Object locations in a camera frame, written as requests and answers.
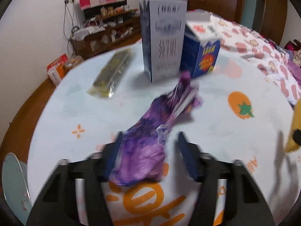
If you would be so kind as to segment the brown wooden wardrobe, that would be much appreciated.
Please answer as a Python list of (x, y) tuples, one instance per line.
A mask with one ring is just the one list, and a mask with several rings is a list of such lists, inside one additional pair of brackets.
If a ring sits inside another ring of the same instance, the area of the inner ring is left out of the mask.
[[(244, 0), (188, 0), (188, 10), (213, 12), (228, 21), (241, 22)], [(280, 44), (287, 18), (288, 0), (264, 0), (263, 21), (258, 32)]]

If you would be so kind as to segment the purple bed sheet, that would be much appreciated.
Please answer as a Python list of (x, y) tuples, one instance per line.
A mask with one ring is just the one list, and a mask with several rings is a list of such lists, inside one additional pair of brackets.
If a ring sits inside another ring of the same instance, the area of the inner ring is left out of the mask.
[(301, 69), (300, 69), (300, 50), (286, 50), (289, 55), (288, 59), (288, 69), (292, 73), (293, 77), (296, 79), (298, 85), (301, 84)]

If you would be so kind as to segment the light blue trash bin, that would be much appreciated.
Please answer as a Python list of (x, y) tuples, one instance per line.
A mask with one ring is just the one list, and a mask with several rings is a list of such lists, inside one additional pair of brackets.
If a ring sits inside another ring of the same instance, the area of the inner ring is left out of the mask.
[(7, 205), (22, 225), (26, 225), (32, 209), (27, 165), (19, 161), (14, 153), (8, 153), (3, 161), (2, 187)]

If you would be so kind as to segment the wooden tv cabinet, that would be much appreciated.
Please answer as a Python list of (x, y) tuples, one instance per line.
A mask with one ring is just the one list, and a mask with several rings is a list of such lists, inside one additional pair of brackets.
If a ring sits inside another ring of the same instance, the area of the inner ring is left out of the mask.
[(140, 16), (137, 9), (118, 10), (117, 13), (86, 21), (84, 27), (105, 27), (106, 30), (70, 42), (76, 55), (89, 59), (99, 54), (132, 44), (141, 38)]

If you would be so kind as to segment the dark green gold wrapper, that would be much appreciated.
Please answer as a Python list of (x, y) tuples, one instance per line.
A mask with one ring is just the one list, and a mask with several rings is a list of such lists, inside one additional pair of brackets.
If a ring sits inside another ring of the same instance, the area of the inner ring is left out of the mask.
[(135, 51), (131, 48), (115, 52), (97, 75), (87, 93), (101, 98), (113, 97), (134, 56)]

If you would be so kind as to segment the white wall socket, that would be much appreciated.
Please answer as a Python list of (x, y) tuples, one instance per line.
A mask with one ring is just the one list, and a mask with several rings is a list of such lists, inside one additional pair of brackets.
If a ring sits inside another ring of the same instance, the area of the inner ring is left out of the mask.
[(67, 5), (68, 3), (74, 4), (75, 0), (65, 0), (64, 3), (65, 5)]

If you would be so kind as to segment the blue orange juice carton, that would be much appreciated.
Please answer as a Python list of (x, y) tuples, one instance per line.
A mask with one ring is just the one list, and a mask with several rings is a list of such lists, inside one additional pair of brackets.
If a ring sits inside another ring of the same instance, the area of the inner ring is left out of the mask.
[(209, 14), (187, 12), (180, 71), (190, 72), (193, 79), (212, 71), (220, 43)]

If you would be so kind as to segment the fruit print tablecloth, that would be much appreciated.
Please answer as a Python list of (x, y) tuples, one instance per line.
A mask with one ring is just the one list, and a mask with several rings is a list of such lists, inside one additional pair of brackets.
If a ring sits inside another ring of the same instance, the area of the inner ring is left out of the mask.
[[(36, 125), (27, 161), (27, 183), (35, 201), (57, 162), (83, 160), (135, 124), (151, 102), (175, 87), (178, 79), (151, 83), (143, 71), (142, 46), (114, 96), (88, 93), (112, 53), (72, 69), (49, 99)], [(158, 183), (116, 187), (105, 184), (107, 205), (116, 225), (187, 225), (199, 184), (187, 173), (176, 144), (178, 133), (215, 158), (242, 160), (263, 193), (276, 223), (300, 192), (300, 152), (285, 153), (293, 110), (271, 80), (250, 62), (221, 50), (212, 73), (195, 79), (202, 105), (179, 118), (165, 146)]]

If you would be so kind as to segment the tall white milk carton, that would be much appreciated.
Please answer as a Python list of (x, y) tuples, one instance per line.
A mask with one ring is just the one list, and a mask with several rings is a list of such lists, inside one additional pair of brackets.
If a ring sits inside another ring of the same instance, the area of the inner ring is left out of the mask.
[(140, 0), (144, 72), (150, 82), (180, 70), (187, 0)]

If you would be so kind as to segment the purple snack wrapper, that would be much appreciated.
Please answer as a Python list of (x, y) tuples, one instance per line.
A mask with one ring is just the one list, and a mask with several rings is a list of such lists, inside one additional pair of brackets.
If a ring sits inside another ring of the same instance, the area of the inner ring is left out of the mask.
[(165, 144), (177, 119), (201, 105), (199, 87), (184, 71), (175, 88), (153, 100), (144, 115), (123, 134), (109, 180), (118, 186), (158, 181), (163, 174)]

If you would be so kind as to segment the white box on cabinet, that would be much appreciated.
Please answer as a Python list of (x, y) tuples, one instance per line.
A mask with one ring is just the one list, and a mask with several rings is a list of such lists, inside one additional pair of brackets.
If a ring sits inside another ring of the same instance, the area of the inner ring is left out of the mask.
[(82, 29), (79, 29), (73, 33), (71, 36), (71, 39), (73, 40), (83, 40), (86, 36), (95, 34), (98, 32), (105, 31), (105, 27), (85, 27)]

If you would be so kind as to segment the orange white paper bag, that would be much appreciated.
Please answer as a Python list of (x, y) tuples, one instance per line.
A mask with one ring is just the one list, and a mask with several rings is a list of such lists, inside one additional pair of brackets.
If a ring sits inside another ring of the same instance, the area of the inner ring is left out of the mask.
[(56, 87), (66, 75), (64, 64), (67, 62), (67, 60), (67, 55), (63, 54), (50, 63), (46, 68), (47, 76)]

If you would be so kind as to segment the yellow bucket in plastic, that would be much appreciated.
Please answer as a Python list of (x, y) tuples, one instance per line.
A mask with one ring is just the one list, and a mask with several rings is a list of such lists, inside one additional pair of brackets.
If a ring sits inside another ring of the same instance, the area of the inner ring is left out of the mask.
[(76, 66), (78, 66), (79, 64), (81, 64), (83, 61), (84, 61), (84, 59), (79, 55), (72, 56), (70, 59), (68, 59), (64, 63), (64, 65), (63, 65), (64, 71), (67, 73), (71, 69), (73, 69)]

